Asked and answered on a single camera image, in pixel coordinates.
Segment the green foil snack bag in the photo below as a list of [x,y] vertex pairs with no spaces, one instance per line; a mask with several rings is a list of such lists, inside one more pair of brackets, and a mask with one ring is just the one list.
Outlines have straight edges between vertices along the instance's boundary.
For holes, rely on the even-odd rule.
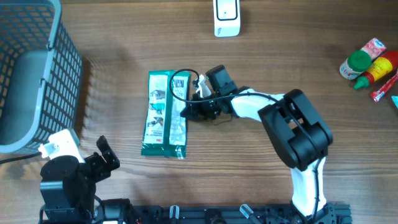
[[144,126],[143,156],[185,159],[187,121],[180,113],[186,107],[190,74],[173,70],[149,72],[148,110]]

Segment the green lid clear jar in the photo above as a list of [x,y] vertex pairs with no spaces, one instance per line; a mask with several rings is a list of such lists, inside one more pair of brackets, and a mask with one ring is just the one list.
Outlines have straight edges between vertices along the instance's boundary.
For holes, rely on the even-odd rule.
[[348,80],[354,80],[366,71],[371,64],[372,58],[366,52],[357,50],[340,65],[340,75]]

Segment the red stick sachet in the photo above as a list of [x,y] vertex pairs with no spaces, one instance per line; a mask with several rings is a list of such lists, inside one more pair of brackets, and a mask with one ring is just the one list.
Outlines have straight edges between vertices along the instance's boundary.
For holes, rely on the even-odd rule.
[[379,102],[380,99],[393,87],[397,81],[397,72],[377,91],[370,94],[370,97],[375,101]]

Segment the red white tissue packet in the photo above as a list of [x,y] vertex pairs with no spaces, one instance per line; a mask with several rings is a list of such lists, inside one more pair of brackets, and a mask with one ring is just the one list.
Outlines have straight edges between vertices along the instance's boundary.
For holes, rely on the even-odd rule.
[[387,50],[387,47],[379,39],[373,38],[361,50],[366,52],[372,60],[375,60]]

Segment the red sauce bottle green cap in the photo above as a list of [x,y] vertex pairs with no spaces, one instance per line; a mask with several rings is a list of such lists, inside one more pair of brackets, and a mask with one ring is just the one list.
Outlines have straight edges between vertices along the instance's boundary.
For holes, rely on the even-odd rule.
[[356,79],[355,90],[368,88],[375,81],[388,75],[397,68],[397,51],[390,50],[375,59],[371,66]]

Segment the light teal small packet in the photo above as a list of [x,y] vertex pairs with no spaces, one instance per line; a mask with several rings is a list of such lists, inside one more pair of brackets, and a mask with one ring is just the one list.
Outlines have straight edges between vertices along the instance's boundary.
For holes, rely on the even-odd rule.
[[398,96],[391,96],[391,98],[396,108],[398,108]]

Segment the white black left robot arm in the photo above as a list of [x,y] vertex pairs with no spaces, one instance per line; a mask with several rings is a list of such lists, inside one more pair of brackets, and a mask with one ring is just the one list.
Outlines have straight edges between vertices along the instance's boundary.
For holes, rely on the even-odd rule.
[[60,156],[48,161],[40,171],[40,192],[44,205],[39,223],[141,223],[142,218],[128,199],[101,200],[96,183],[107,179],[120,161],[107,139],[96,142],[100,153],[85,158]]

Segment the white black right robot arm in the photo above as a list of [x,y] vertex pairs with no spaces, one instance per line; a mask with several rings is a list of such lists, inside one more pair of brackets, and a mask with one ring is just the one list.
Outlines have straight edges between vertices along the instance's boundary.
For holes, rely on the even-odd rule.
[[278,157],[290,168],[294,216],[303,223],[319,222],[326,207],[323,166],[333,135],[303,91],[272,95],[238,87],[224,65],[198,75],[192,84],[195,93],[181,117],[214,120],[224,113],[261,122]]

